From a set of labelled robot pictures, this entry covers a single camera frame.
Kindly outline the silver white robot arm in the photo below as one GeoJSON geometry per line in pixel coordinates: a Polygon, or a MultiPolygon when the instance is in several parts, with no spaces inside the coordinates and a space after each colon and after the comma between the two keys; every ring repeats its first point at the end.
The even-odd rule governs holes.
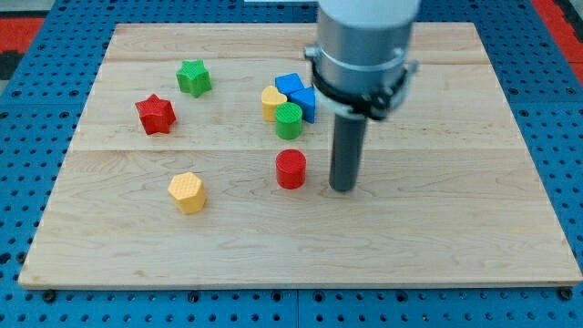
{"type": "Polygon", "coordinates": [[[317,39],[304,50],[312,84],[339,116],[384,120],[408,91],[407,65],[420,0],[320,0],[317,39]]]}

